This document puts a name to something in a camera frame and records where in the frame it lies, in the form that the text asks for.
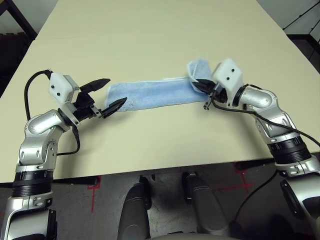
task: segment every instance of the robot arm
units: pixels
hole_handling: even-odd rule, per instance
[[[210,103],[217,107],[213,102],[217,101],[226,104],[226,107],[218,106],[224,110],[255,113],[252,114],[255,124],[274,157],[276,169],[287,178],[280,185],[290,210],[297,218],[306,218],[320,240],[319,160],[310,154],[300,134],[292,130],[296,127],[290,116],[279,107],[277,96],[269,90],[244,84],[242,76],[242,71],[229,58],[216,69],[213,82],[198,79],[194,85],[209,95],[204,105],[206,110]]]
[[[59,139],[72,127],[78,151],[80,122],[92,117],[106,118],[125,103],[127,98],[119,99],[105,110],[94,105],[89,92],[109,81],[99,79],[78,87],[70,76],[50,74],[49,93],[59,109],[33,117],[24,128],[25,138],[19,150],[12,195],[6,204],[1,240],[56,239],[56,211],[48,208],[53,201],[51,184],[57,156],[71,154],[58,153]]]

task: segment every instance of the red tape mark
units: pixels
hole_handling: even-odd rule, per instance
[[[237,186],[221,187],[221,188],[218,188],[218,190],[225,191],[225,190],[234,190],[234,189],[245,188],[245,192],[248,194],[249,193],[249,187],[252,187],[253,184],[252,183],[247,183],[247,180],[246,180],[246,177],[245,177],[245,173],[247,171],[246,170],[238,170],[236,168],[236,163],[235,162],[233,163],[233,169],[234,169],[234,172],[236,174],[241,174],[241,179],[242,179],[243,184],[237,185]]]
[[[98,176],[99,182],[96,186],[88,186],[88,190],[92,190],[92,199],[91,199],[91,213],[95,211],[95,196],[96,196],[96,190],[100,188],[101,183],[101,176]]]

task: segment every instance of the blue towel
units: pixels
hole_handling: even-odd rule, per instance
[[[105,106],[127,97],[119,111],[152,109],[168,105],[205,102],[208,95],[197,89],[196,79],[211,79],[207,60],[199,59],[187,65],[188,76],[167,78],[161,81],[118,83],[110,87]]]

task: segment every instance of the black wire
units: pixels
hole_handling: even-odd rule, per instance
[[[242,202],[242,204],[240,205],[238,211],[236,212],[235,214],[235,217],[234,217],[234,221],[236,222],[237,221],[237,218],[240,214],[240,211],[241,209],[243,208],[243,206],[246,204],[246,202],[248,202],[248,200],[256,193],[258,192],[260,189],[262,189],[265,185],[267,185],[268,183],[270,183],[276,176],[277,176],[277,173],[278,171],[275,170],[274,174],[267,180],[265,181],[264,183],[262,183],[260,186],[258,186],[253,192],[251,192],[249,194],[249,196],[246,197],[246,199]]]
[[[229,112],[236,112],[236,113],[245,113],[245,114],[252,114],[252,115],[255,115],[257,118],[267,122],[268,124],[271,124],[271,125],[274,125],[274,126],[277,126],[277,127],[280,127],[280,128],[284,128],[284,129],[288,129],[292,132],[295,132],[295,133],[298,133],[300,135],[303,135],[305,136],[306,138],[310,139],[311,141],[313,141],[315,144],[317,144],[319,147],[320,147],[320,142],[318,142],[316,139],[314,139],[312,136],[304,133],[303,131],[300,131],[298,129],[295,129],[293,127],[290,127],[290,126],[286,126],[286,125],[282,125],[282,124],[279,124],[279,123],[275,123],[273,121],[270,121],[269,119],[266,119],[265,117],[261,116],[260,114],[256,113],[255,111],[247,111],[247,110],[240,110],[240,109],[229,109],[229,108],[225,108],[225,107],[222,107],[222,106],[219,106],[216,104],[216,102],[213,100],[213,98],[211,98],[211,102],[212,104],[217,108],[217,109],[220,109],[220,110],[224,110],[224,111],[229,111]]]
[[[71,154],[76,154],[80,150],[80,138],[79,138],[79,131],[78,128],[75,125],[72,125],[72,132],[74,135],[74,138],[76,140],[76,150],[74,151],[69,151],[69,152],[60,152],[57,154],[57,156],[62,156],[62,155],[71,155]]]
[[[259,89],[259,90],[262,89],[261,87],[256,86],[256,85],[253,85],[253,84],[246,84],[246,85],[247,85],[247,86],[250,86],[250,87],[253,87],[253,88],[255,88],[255,89]]]
[[[35,74],[33,74],[30,79],[26,82],[25,87],[24,87],[24,107],[25,107],[25,113],[26,113],[26,119],[29,121],[31,119],[30,116],[30,109],[29,109],[29,100],[28,100],[28,90],[30,87],[30,84],[32,81],[39,75],[45,74],[49,79],[52,74],[51,70],[43,70],[43,71],[38,71]]]
[[[27,118],[28,121],[31,119],[30,109],[29,109],[29,99],[28,99],[28,91],[29,91],[30,84],[33,82],[33,80],[37,76],[39,76],[41,74],[45,74],[48,77],[48,79],[50,80],[50,76],[51,76],[52,73],[53,72],[51,70],[49,70],[49,69],[43,70],[43,71],[38,71],[35,74],[33,74],[29,78],[29,80],[26,82],[25,87],[24,87],[24,107],[25,107],[26,118]],[[61,153],[58,153],[57,156],[75,154],[80,150],[79,131],[78,131],[77,127],[74,124],[72,125],[72,132],[73,132],[74,138],[76,140],[76,150],[70,151],[70,152],[61,152]]]

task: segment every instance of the beige table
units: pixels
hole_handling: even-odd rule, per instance
[[[320,76],[255,0],[60,0],[0,99],[0,182],[13,180],[29,77],[47,68],[79,84],[184,76],[233,58],[244,81],[276,93],[296,126],[320,140]],[[48,80],[29,91],[31,115],[56,109]],[[103,107],[107,88],[92,94]],[[54,177],[70,178],[270,157],[251,116],[203,110],[203,103],[118,112],[79,129],[79,153],[58,157]],[[319,149],[305,140],[311,152]],[[76,148],[71,132],[59,152]]]

